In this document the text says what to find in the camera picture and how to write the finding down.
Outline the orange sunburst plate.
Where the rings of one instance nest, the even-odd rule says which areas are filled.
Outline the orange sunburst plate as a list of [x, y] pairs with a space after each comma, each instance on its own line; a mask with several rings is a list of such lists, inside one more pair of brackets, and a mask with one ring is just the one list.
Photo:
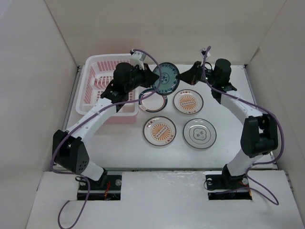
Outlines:
[[177, 134], [174, 122], [165, 116], [150, 118], [145, 123], [142, 132], [145, 140], [157, 147], [169, 145]]
[[204, 100], [197, 91], [184, 89], [174, 95], [173, 105], [182, 114], [194, 115], [202, 110]]

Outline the orange sunburst plate upper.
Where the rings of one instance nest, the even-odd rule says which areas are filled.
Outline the orange sunburst plate upper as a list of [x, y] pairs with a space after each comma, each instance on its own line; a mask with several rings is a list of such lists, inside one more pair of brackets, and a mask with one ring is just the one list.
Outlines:
[[184, 89], [174, 95], [173, 105], [182, 114], [194, 115], [202, 110], [204, 100], [197, 91]]

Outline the white grey pattern plate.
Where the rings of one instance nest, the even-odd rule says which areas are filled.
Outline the white grey pattern plate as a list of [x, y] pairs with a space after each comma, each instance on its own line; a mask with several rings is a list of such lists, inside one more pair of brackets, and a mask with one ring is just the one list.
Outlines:
[[196, 118], [184, 125], [183, 137], [193, 148], [208, 149], [216, 142], [217, 132], [209, 121]]

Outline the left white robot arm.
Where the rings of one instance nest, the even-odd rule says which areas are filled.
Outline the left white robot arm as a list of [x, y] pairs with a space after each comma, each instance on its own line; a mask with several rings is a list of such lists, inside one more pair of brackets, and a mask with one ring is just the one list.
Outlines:
[[97, 100], [96, 104], [76, 124], [53, 135], [52, 162], [90, 180], [95, 189], [102, 189], [107, 182], [107, 171], [90, 160], [86, 141], [127, 103], [131, 103], [129, 92], [141, 86], [149, 88], [160, 79], [148, 64], [141, 69], [127, 62], [116, 65], [113, 78]]

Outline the orange sunburst plate lower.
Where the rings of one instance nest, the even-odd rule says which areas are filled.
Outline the orange sunburst plate lower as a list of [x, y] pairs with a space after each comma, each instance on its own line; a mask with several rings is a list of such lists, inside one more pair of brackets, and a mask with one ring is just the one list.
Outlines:
[[177, 134], [174, 122], [165, 116], [150, 118], [145, 123], [142, 132], [145, 140], [157, 147], [169, 145]]

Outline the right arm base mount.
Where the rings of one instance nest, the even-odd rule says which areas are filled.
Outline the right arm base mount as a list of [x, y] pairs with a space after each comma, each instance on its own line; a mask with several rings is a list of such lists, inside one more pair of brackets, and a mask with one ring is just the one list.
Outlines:
[[209, 200], [252, 200], [249, 182], [245, 176], [225, 182], [221, 174], [206, 174], [205, 188]]

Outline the pink white dish rack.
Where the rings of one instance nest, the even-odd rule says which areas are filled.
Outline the pink white dish rack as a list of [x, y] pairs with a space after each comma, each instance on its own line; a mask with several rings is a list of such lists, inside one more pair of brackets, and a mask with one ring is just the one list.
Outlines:
[[[110, 81], [117, 64], [130, 62], [130, 54], [103, 54], [91, 56], [86, 60], [82, 70], [81, 85], [76, 102], [76, 111], [85, 115], [100, 98]], [[126, 104], [105, 123], [134, 124], [139, 107], [137, 104]]]

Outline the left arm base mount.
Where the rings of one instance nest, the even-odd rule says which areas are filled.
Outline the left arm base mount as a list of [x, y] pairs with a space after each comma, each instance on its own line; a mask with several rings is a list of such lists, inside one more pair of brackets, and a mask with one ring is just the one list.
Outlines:
[[[88, 184], [82, 177], [76, 177], [75, 180], [79, 183], [77, 200], [85, 200], [88, 192]], [[106, 181], [102, 182], [102, 186], [89, 179], [90, 193], [88, 200], [101, 201], [117, 201], [121, 200], [122, 175], [110, 174], [106, 177]]]

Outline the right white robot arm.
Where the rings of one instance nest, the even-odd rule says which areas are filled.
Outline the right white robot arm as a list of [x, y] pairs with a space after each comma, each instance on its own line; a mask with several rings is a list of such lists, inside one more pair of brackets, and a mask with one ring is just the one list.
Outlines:
[[177, 79], [195, 85], [206, 83], [211, 88], [212, 97], [226, 107], [243, 124], [240, 140], [241, 149], [234, 159], [226, 164], [220, 175], [208, 175], [208, 190], [238, 189], [245, 185], [242, 180], [255, 162], [263, 155], [278, 147], [276, 119], [263, 112], [262, 108], [241, 99], [237, 89], [230, 83], [231, 63], [218, 59], [213, 69], [205, 69], [199, 61], [186, 72], [177, 75]]

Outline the blue patterned small plate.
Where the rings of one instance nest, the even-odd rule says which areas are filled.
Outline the blue patterned small plate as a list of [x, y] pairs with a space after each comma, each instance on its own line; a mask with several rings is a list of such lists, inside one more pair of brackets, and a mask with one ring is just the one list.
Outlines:
[[161, 84], [156, 93], [159, 95], [170, 95], [178, 88], [180, 80], [176, 77], [180, 74], [179, 70], [170, 62], [163, 62], [159, 66], [162, 71], [162, 76]]

